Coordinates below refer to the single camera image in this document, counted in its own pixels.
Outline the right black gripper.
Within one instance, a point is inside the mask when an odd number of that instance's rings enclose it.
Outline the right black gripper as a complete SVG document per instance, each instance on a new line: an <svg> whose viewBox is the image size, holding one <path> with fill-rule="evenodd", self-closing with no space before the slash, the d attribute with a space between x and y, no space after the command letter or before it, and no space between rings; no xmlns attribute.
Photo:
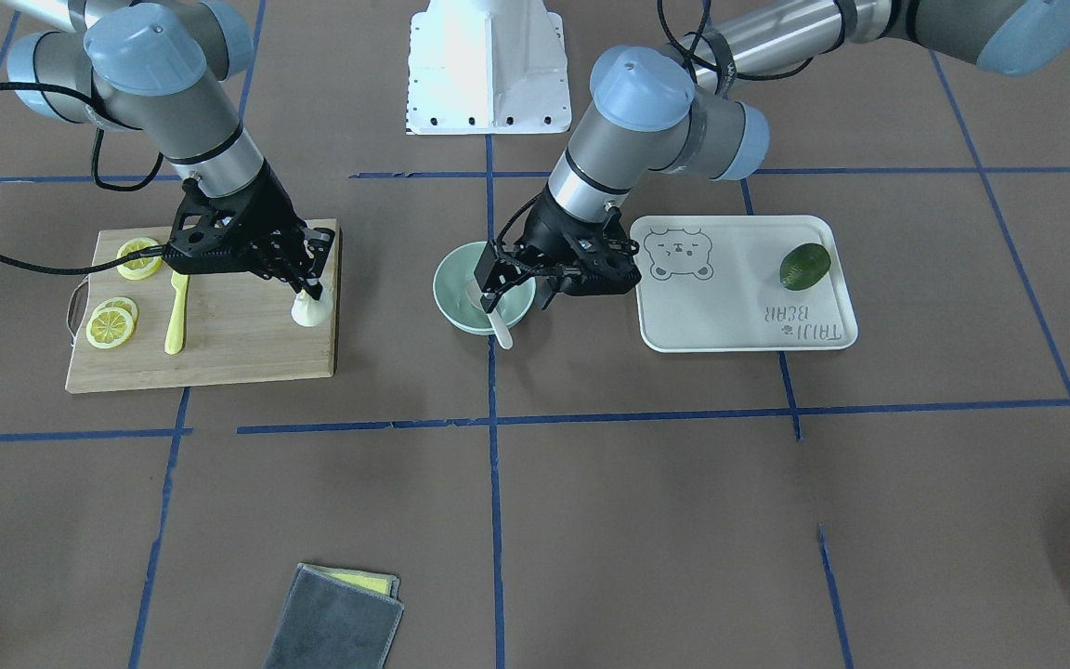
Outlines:
<svg viewBox="0 0 1070 669"><path fill-rule="evenodd" d="M324 297L321 274L338 232L301 219L270 164L232 195L207 196L192 178L182 191L164 250L170 268L184 275L253 272L314 301Z"/></svg>

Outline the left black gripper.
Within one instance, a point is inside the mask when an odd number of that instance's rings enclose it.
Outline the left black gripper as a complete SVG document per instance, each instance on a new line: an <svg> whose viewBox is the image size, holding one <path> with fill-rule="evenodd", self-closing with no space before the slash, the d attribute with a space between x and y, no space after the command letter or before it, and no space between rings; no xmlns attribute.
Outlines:
<svg viewBox="0 0 1070 669"><path fill-rule="evenodd" d="M534 305L545 310L556 294L627 294L641 282L635 258L640 245L620 224L618 207L590 223L565 211L549 188L519 208L493 240L487 240L475 275L479 307L488 316L513 287L538 279Z"/></svg>

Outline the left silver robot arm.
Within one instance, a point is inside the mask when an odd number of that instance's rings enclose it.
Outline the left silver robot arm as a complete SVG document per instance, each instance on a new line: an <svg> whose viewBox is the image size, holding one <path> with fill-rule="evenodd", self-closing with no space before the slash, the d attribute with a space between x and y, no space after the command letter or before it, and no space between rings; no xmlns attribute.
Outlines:
<svg viewBox="0 0 1070 669"><path fill-rule="evenodd" d="M620 224L621 204L642 176L754 174L769 125L732 97L736 85L788 79L817 56L878 39L1022 76L1070 46L1070 1L776 1L722 24L702 18L666 46L611 47L595 61L588 109L546 186L518 209L522 233L498 233L483 250L483 310L526 282L542 305L631 291L640 246Z"/></svg>

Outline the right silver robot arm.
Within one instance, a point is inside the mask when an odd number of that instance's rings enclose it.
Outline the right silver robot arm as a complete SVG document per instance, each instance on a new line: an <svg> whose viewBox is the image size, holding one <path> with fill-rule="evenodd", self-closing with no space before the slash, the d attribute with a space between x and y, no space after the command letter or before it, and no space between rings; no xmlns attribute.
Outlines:
<svg viewBox="0 0 1070 669"><path fill-rule="evenodd" d="M221 1L13 1L48 25L7 56L31 110L101 130L140 130L182 178L165 261L186 275L253 272L316 301L334 241L294 212L221 82L249 69L254 39Z"/></svg>

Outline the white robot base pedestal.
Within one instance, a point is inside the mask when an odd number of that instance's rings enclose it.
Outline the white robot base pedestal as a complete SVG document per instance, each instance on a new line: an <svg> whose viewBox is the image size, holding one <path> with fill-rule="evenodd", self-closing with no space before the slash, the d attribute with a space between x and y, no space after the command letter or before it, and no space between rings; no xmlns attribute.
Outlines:
<svg viewBox="0 0 1070 669"><path fill-rule="evenodd" d="M542 1L430 1L411 17L409 39L408 133L570 128L564 24Z"/></svg>

